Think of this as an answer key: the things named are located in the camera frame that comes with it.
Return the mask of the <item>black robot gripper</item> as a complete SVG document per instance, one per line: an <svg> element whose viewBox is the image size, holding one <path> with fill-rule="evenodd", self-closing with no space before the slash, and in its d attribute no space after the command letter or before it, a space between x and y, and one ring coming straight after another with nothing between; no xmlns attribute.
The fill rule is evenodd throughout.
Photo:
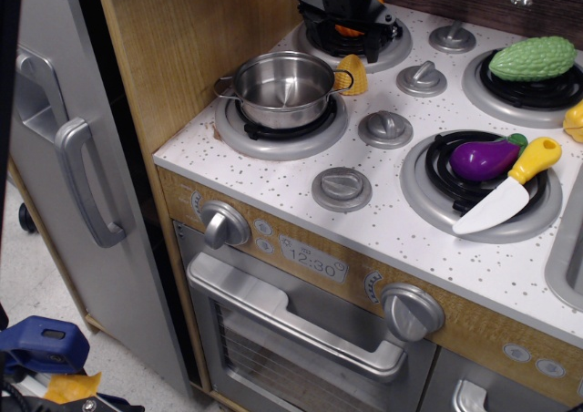
<svg viewBox="0 0 583 412"><path fill-rule="evenodd" d="M336 53L334 25L374 26L363 36L363 52L368 63L376 63L380 52L401 38L401 26L384 2L379 0L297 0L313 47Z"/></svg>

